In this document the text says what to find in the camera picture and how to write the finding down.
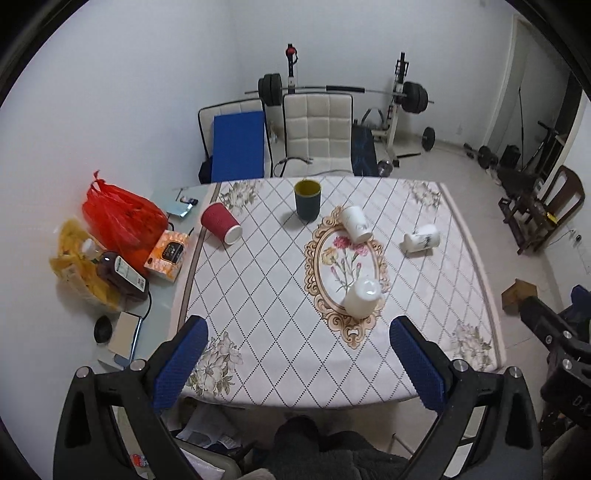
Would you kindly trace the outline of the red plastic bag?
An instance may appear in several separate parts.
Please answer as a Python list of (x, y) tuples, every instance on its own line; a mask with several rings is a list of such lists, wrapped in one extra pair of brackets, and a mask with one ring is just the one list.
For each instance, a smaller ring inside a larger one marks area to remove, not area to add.
[(139, 273), (147, 273), (144, 263), (168, 227), (168, 219), (159, 207), (107, 183), (96, 170), (82, 214), (91, 234), (107, 250), (121, 255)]

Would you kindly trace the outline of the white barbell rack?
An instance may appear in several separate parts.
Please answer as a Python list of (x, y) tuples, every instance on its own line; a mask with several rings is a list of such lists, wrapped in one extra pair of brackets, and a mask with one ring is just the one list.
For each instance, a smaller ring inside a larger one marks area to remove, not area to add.
[(394, 137), (396, 137), (400, 113), (420, 114), (427, 108), (429, 102), (424, 87), (406, 79), (409, 65), (405, 52), (402, 52), (394, 67), (394, 84), (386, 117), (382, 126), (372, 132), (373, 138), (384, 144), (389, 157), (388, 160), (378, 163), (378, 168), (383, 176), (386, 176), (388, 170), (386, 165), (391, 168), (400, 167), (399, 156), (394, 151)]

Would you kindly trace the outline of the white padded chair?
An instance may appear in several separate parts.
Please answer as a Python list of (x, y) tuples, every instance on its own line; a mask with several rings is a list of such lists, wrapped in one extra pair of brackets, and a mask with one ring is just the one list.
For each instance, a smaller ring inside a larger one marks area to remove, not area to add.
[(353, 97), (342, 93), (283, 96), (284, 157), (276, 178), (352, 176)]

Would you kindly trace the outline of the dark wooden chair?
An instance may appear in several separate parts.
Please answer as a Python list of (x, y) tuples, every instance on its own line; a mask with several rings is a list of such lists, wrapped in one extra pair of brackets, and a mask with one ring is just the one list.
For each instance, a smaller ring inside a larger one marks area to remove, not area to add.
[(517, 244), (517, 254), (540, 251), (559, 228), (566, 226), (585, 199), (579, 175), (564, 165), (558, 168), (542, 197), (533, 190), (520, 189), (512, 198), (501, 198), (498, 205)]

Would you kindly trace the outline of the red ribbed paper cup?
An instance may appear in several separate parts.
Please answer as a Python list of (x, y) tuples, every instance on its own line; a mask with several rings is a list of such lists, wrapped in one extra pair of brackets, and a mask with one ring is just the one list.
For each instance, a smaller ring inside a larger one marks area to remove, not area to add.
[(221, 202), (207, 206), (200, 218), (201, 225), (225, 245), (235, 244), (242, 238), (242, 225)]

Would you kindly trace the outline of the plain white cup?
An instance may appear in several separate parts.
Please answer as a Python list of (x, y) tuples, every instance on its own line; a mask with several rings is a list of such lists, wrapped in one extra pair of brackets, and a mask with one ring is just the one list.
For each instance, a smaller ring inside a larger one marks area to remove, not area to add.
[(374, 312), (381, 298), (380, 282), (375, 278), (362, 277), (349, 288), (342, 306), (353, 319), (363, 319)]

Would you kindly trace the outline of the black computer mouse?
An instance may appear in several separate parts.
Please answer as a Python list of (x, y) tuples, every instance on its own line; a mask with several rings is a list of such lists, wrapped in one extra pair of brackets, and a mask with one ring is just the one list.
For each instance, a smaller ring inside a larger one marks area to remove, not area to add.
[(94, 324), (93, 338), (96, 344), (108, 343), (113, 333), (111, 320), (108, 316), (99, 317)]

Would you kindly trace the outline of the patterned floral tablecloth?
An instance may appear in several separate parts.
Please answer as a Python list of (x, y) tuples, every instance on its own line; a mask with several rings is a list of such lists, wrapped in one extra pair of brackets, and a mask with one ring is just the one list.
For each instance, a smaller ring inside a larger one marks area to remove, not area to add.
[[(184, 310), (208, 325), (204, 354), (186, 391), (235, 406), (342, 408), (404, 400), (414, 387), (391, 348), (400, 315), (430, 341), (473, 368), (506, 360), (498, 312), (474, 241), (441, 183), (374, 177), (325, 177), (321, 210), (297, 217), (294, 180), (209, 186), (242, 225), (225, 245), (204, 227), (194, 253)], [(339, 221), (360, 206), (373, 238), (353, 244)], [(437, 248), (405, 254), (406, 233), (435, 224)], [(382, 298), (369, 317), (342, 306), (359, 278), (377, 279)]]

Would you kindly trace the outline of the white floral mug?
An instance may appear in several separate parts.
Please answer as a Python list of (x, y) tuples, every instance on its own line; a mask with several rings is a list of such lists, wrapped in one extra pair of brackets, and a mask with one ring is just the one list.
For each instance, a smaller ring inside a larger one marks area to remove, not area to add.
[(342, 209), (339, 221), (348, 232), (353, 244), (363, 244), (373, 238), (373, 231), (360, 206), (352, 205)]
[(406, 233), (400, 244), (405, 254), (422, 252), (437, 248), (441, 243), (441, 234), (435, 224), (427, 224), (412, 233)]

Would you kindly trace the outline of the barbell with weight plates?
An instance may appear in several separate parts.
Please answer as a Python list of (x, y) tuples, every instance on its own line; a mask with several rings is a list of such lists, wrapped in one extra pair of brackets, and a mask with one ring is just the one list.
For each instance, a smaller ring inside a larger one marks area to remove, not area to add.
[(427, 90), (415, 82), (405, 82), (402, 90), (383, 91), (366, 89), (356, 86), (324, 85), (324, 86), (283, 86), (283, 80), (279, 73), (266, 74), (259, 78), (256, 90), (245, 91), (245, 95), (256, 95), (266, 106), (280, 105), (283, 95), (287, 93), (339, 93), (339, 94), (377, 94), (388, 97), (394, 104), (411, 114), (421, 114), (427, 110), (433, 101), (429, 98)]

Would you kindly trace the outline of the orange tissue box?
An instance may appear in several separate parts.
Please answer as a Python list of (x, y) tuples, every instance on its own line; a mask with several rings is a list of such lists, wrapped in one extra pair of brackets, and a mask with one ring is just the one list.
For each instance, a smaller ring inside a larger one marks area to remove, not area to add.
[(188, 234), (164, 230), (144, 263), (145, 269), (150, 274), (174, 283), (183, 266), (188, 244)]

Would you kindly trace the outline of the white floral mug right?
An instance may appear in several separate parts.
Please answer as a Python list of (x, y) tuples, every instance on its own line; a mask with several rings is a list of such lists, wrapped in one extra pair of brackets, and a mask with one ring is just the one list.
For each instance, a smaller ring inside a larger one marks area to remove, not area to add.
[(400, 244), (405, 254), (422, 252), (437, 248), (441, 243), (441, 234), (435, 224), (427, 224), (412, 233), (406, 233)]

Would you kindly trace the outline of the dark green yellow-lined cup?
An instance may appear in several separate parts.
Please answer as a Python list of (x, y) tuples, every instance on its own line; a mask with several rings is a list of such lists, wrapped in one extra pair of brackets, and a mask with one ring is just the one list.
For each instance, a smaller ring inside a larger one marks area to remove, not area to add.
[(295, 210), (301, 221), (310, 223), (318, 218), (321, 209), (322, 185), (304, 179), (294, 186)]

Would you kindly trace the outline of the teal notebook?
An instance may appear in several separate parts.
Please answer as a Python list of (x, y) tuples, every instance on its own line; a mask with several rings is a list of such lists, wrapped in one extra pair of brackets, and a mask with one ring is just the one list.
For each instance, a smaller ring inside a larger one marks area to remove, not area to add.
[(197, 206), (199, 200), (194, 197), (180, 195), (176, 200), (169, 202), (166, 205), (165, 212), (168, 216), (177, 218), (185, 218), (190, 214), (191, 210)]

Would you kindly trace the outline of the white floral mug centre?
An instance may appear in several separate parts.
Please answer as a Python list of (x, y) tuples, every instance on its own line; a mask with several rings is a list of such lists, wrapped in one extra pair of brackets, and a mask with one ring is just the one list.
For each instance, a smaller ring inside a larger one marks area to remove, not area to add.
[(342, 209), (339, 221), (348, 232), (353, 244), (363, 244), (373, 238), (373, 231), (360, 206), (352, 205)]

